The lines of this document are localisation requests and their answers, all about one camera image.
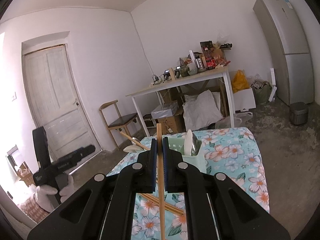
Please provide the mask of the left white gloved hand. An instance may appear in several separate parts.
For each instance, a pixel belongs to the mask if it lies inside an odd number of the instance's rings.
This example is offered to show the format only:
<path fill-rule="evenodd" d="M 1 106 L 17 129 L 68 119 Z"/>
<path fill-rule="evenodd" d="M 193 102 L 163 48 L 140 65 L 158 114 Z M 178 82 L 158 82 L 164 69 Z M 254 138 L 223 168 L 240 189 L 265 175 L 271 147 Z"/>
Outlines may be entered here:
<path fill-rule="evenodd" d="M 63 189 L 60 190 L 59 196 L 60 201 L 63 203 L 74 193 L 74 180 L 71 175 L 68 176 L 68 184 Z M 36 203 L 45 211 L 52 212 L 55 207 L 49 200 L 49 196 L 55 196 L 57 194 L 57 189 L 49 186 L 42 185 L 38 186 L 35 191 L 35 201 Z"/>

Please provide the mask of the right forearm checked sleeve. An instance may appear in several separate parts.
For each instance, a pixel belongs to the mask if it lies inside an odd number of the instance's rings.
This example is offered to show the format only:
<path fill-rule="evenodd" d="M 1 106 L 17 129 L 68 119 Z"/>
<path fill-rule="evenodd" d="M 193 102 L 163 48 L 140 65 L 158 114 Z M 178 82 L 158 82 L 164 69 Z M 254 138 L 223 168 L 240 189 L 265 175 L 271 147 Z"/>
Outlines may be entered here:
<path fill-rule="evenodd" d="M 34 194 L 22 204 L 18 204 L 18 207 L 23 213 L 25 213 L 31 220 L 36 223 L 41 222 L 49 215 L 49 212 L 47 212 L 42 207 L 40 207 L 39 204 L 37 204 Z"/>

